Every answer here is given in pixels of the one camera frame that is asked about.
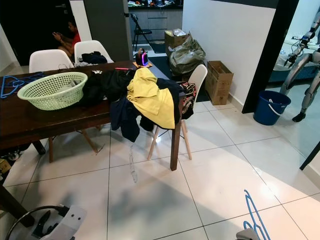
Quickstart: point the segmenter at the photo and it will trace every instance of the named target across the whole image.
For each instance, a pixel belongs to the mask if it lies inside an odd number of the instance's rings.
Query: pink pen
[[[116,67],[115,70],[124,70],[124,71],[128,71],[131,68],[125,68],[125,67]]]

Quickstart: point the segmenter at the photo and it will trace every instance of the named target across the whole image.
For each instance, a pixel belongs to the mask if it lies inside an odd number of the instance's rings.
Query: yellow jacket
[[[135,72],[126,98],[146,118],[164,129],[175,128],[174,101],[168,88],[159,89],[156,76],[146,67]]]

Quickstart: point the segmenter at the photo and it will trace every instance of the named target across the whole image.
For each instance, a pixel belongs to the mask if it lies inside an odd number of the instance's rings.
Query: black folding chair
[[[131,13],[131,18],[135,23],[135,29],[134,29],[134,38],[133,38],[133,45],[132,47],[135,46],[135,51],[137,51],[137,45],[138,45],[138,39],[140,35],[143,35],[147,43],[150,45],[149,40],[147,39],[146,35],[152,34],[152,31],[150,29],[141,29],[139,23],[138,23],[138,17]]]

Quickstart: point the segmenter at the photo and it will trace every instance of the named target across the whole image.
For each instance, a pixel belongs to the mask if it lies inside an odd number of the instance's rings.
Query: white chair
[[[188,82],[191,83],[191,84],[195,84],[195,89],[196,89],[196,95],[195,95],[195,98],[194,98],[194,104],[196,104],[200,87],[201,87],[202,83],[204,82],[204,80],[205,80],[205,78],[207,76],[207,73],[208,73],[208,70],[207,70],[206,66],[201,64],[201,65],[199,65],[199,66],[197,66],[195,68],[195,70],[193,71],[192,75],[190,76],[190,79],[189,79]],[[185,120],[181,121],[181,129],[182,129],[183,138],[184,138],[184,142],[185,142],[185,146],[186,146],[186,149],[187,149],[187,152],[188,152],[189,159],[192,160],[192,155],[191,155],[191,150],[190,150],[190,145],[189,145],[189,139],[188,139],[188,134],[187,134],[188,130],[187,130],[187,125],[185,123]],[[152,156],[152,153],[154,151],[154,147],[155,147],[155,144],[156,144],[156,139],[157,139],[158,134],[159,134],[159,130],[160,130],[160,127],[157,126],[156,129],[155,129],[154,136],[153,136],[153,140],[152,140],[152,144],[151,144],[151,147],[150,147],[150,151],[149,151],[149,154],[148,154],[148,157],[147,157],[148,160],[150,160],[150,158]]]
[[[79,64],[82,60],[82,54],[90,54],[94,51],[100,52],[102,56],[104,56],[108,63],[114,63],[107,53],[106,49],[102,44],[97,40],[90,41],[80,41],[74,45],[74,60],[76,64]]]
[[[29,72],[44,72],[58,69],[74,68],[74,65],[70,61],[68,55],[59,49],[41,50],[35,51],[31,54],[29,60]],[[97,154],[98,149],[94,143],[90,140],[87,131],[81,129],[84,138],[87,140],[92,150]],[[53,150],[53,137],[49,137],[49,162],[52,163],[54,160]]]
[[[59,49],[35,51],[29,60],[29,73],[74,68],[68,55]]]

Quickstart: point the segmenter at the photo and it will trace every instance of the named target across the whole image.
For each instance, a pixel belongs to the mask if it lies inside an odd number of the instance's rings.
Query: stacked cardboard boxes
[[[205,90],[212,105],[226,105],[234,74],[221,61],[208,61]]]

